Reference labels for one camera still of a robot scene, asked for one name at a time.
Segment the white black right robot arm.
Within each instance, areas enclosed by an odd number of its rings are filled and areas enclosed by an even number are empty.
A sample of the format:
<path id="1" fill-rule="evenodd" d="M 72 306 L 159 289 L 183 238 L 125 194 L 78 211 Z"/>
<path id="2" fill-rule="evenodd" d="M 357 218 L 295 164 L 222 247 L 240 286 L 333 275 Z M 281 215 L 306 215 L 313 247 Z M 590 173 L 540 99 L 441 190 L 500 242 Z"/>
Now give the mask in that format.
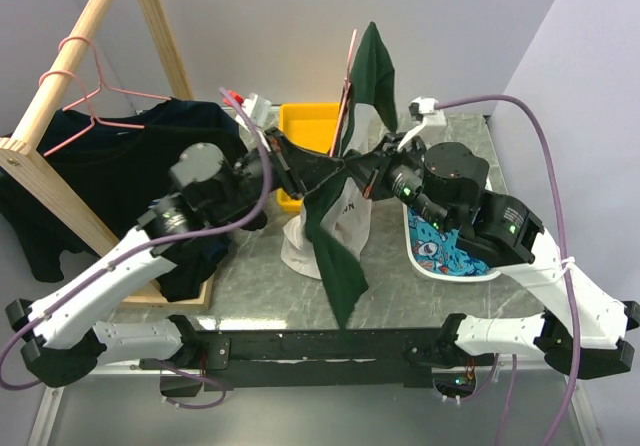
<path id="1" fill-rule="evenodd" d="M 621 302 L 562 258 L 539 217 L 513 196 L 486 189 L 488 162 L 458 142 L 403 145 L 388 134 L 371 152 L 352 154 L 346 169 L 372 201 L 396 198 L 438 232 L 456 230 L 456 246 L 532 294 L 543 312 L 523 318 L 452 313 L 417 356 L 450 368 L 489 354 L 541 355 L 548 366 L 582 380 L 630 371 L 626 341 L 639 326 L 639 305 Z"/>

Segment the yellow plastic tray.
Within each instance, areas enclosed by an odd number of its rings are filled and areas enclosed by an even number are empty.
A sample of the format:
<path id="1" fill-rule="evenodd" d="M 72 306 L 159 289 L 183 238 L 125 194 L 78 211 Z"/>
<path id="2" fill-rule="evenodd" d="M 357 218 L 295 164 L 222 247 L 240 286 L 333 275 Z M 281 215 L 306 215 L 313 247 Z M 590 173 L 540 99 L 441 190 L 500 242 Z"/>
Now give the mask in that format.
<path id="1" fill-rule="evenodd" d="M 326 154 L 333 143 L 339 108 L 338 102 L 283 104 L 279 129 L 295 145 Z"/>

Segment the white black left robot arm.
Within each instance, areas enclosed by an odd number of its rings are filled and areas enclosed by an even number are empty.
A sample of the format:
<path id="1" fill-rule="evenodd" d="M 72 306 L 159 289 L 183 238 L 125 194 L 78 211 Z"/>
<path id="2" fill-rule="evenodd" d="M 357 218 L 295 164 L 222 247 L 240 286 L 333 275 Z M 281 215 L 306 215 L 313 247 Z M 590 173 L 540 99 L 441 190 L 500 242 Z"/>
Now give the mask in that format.
<path id="1" fill-rule="evenodd" d="M 236 164 L 214 144 L 188 147 L 169 170 L 169 194 L 109 253 L 58 291 L 7 306 L 15 331 L 9 343 L 22 345 L 26 369 L 50 387 L 127 360 L 192 365 L 202 346 L 185 316 L 126 324 L 104 316 L 144 284 L 194 258 L 205 240 L 248 226 L 271 191 L 302 196 L 344 168 L 344 159 L 296 146 L 276 129 Z"/>

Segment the green and white t shirt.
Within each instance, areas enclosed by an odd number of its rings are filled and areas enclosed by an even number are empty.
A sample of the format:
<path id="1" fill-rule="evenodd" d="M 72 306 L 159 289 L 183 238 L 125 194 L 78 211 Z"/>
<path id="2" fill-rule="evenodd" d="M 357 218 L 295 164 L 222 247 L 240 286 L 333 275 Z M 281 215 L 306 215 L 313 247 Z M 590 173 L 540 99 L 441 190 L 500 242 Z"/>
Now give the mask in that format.
<path id="1" fill-rule="evenodd" d="M 378 118 L 398 128 L 395 68 L 375 22 L 365 29 L 350 72 L 339 149 L 369 151 L 369 127 Z M 304 197 L 301 211 L 283 228 L 282 261 L 295 272 L 322 281 L 338 327 L 347 326 L 368 283 L 360 255 L 369 239 L 372 201 L 363 198 L 348 172 L 341 171 Z"/>

